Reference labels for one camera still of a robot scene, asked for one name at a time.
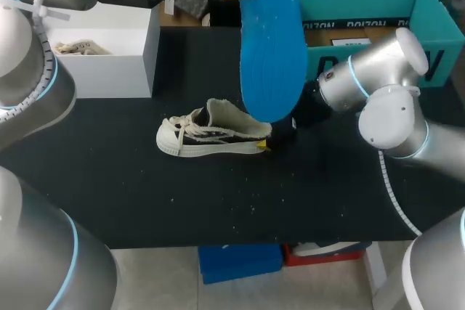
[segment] blue box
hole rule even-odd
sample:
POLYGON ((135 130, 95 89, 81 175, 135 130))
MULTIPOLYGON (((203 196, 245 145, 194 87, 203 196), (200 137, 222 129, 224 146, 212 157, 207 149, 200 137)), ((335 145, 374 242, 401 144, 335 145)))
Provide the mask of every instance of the blue box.
POLYGON ((277 272, 283 265, 279 245, 199 247, 198 260, 205 285, 277 272))
MULTIPOLYGON (((464 45, 462 32, 439 0, 300 0, 305 30, 409 27, 429 60, 420 87, 443 86, 464 45)), ((308 47, 307 77, 315 80, 366 45, 308 47)))

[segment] black table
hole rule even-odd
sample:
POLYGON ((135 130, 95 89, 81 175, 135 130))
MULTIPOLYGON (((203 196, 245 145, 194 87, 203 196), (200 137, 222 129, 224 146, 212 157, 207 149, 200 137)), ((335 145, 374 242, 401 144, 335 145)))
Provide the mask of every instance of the black table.
MULTIPOLYGON (((210 97, 241 105, 239 54, 238 29, 163 30, 153 99, 79 100, 62 123, 3 151, 0 165, 110 248, 412 238, 353 115, 299 130, 270 154, 181 159, 158 150, 166 116, 210 97)), ((451 85, 424 90, 421 105, 429 118, 464 124, 451 85)), ((419 229, 465 205, 457 181, 393 160, 387 168, 419 229)))

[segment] white bin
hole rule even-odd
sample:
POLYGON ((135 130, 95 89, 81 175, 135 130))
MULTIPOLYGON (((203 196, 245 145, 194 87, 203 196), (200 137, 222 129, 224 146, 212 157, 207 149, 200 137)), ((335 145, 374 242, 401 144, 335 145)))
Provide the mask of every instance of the white bin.
POLYGON ((99 3, 86 12, 57 11, 69 13, 71 19, 45 19, 52 47, 91 39, 113 54, 57 55, 76 82, 78 98, 151 97, 160 37, 158 8, 99 3))

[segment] blue shoe insole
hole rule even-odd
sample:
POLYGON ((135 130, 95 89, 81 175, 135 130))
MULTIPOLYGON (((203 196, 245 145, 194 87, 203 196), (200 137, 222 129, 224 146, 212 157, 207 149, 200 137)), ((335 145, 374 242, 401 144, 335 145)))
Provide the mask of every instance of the blue shoe insole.
POLYGON ((240 0, 240 84, 248 112, 262 122, 286 117, 307 74, 299 0, 240 0))

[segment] red container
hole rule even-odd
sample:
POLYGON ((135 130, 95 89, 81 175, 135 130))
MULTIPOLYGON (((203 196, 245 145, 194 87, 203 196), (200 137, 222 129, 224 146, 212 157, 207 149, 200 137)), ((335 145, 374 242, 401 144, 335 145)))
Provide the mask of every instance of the red container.
POLYGON ((359 259, 365 253, 364 250, 360 250, 354 253, 339 254, 331 257, 297 257, 291 254, 288 245, 283 245, 284 249, 284 265, 286 266, 301 266, 301 265, 312 265, 322 263, 333 263, 334 261, 354 261, 359 259))

